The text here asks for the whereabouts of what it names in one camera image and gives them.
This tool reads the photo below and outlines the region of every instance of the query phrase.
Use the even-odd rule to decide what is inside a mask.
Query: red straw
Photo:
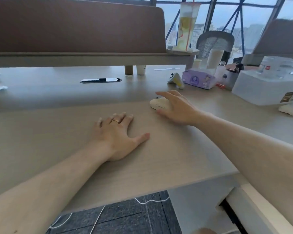
[[[192,26],[192,17],[191,17],[191,20],[190,20],[190,28],[191,28],[191,26]],[[188,50],[188,43],[189,43],[189,37],[190,37],[190,28],[189,28],[187,45],[186,45],[186,51]]]

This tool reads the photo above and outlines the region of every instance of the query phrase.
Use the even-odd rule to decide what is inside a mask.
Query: wooden desk surface
[[[100,116],[122,111],[135,115],[130,136],[150,132],[151,139],[125,159],[102,165],[64,212],[237,173],[202,132],[173,125],[149,107],[154,92],[173,88],[166,82],[176,70],[154,71],[160,67],[132,78],[121,66],[0,69],[9,87],[0,92],[0,193],[80,148]],[[99,77],[123,81],[79,83]],[[293,144],[293,117],[276,106],[252,105],[218,88],[180,91],[203,110]]]

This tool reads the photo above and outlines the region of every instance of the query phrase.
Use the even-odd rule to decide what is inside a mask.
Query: gray chair
[[[231,52],[234,36],[223,31],[208,31],[201,34],[197,40],[196,48],[200,51],[196,58],[207,60],[211,49]]]

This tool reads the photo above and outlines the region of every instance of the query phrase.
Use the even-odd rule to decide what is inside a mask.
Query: ring
[[[113,119],[112,121],[116,121],[119,124],[119,121],[117,119]]]

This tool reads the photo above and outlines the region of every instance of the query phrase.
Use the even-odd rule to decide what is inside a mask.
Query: white storage box
[[[271,79],[256,70],[242,70],[232,93],[256,105],[288,104],[293,101],[293,75]]]

